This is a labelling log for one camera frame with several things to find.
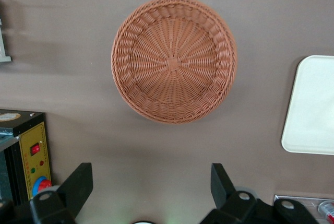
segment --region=yellow control panel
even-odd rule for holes
[[[44,122],[20,135],[20,151],[28,198],[51,186]]]

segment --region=brown surface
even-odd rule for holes
[[[235,185],[334,197],[334,156],[291,154],[281,134],[299,61],[334,55],[334,0],[200,0],[238,45],[234,85],[212,113],[183,125],[150,121],[110,70],[119,26],[149,0],[0,0],[6,53],[0,108],[45,111],[55,178],[91,161],[94,191],[78,223],[198,223],[214,206],[210,164]]]
[[[123,99],[162,123],[188,123],[212,112],[236,73],[236,45],[225,21],[197,0],[153,0],[120,26],[112,71]]]

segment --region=small bottle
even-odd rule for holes
[[[327,218],[330,224],[334,224],[334,202],[325,201],[319,205],[318,211]]]

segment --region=basket center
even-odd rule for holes
[[[167,62],[167,67],[169,69],[169,71],[175,71],[178,70],[180,63],[178,62],[178,58],[177,57],[171,57],[169,59],[166,60]]]

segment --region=round hole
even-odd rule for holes
[[[239,193],[239,197],[240,197],[240,199],[243,199],[243,200],[245,200],[245,201],[247,201],[247,200],[249,200],[251,197],[248,195],[248,194],[246,194],[246,193]]]
[[[283,205],[283,207],[285,207],[287,209],[294,209],[294,205],[291,202],[282,201],[282,205]]]
[[[50,192],[43,193],[43,194],[40,196],[39,200],[40,200],[40,201],[44,201],[44,200],[46,200],[46,199],[49,199],[49,198],[51,197],[51,195],[52,195],[52,193],[50,193]]]

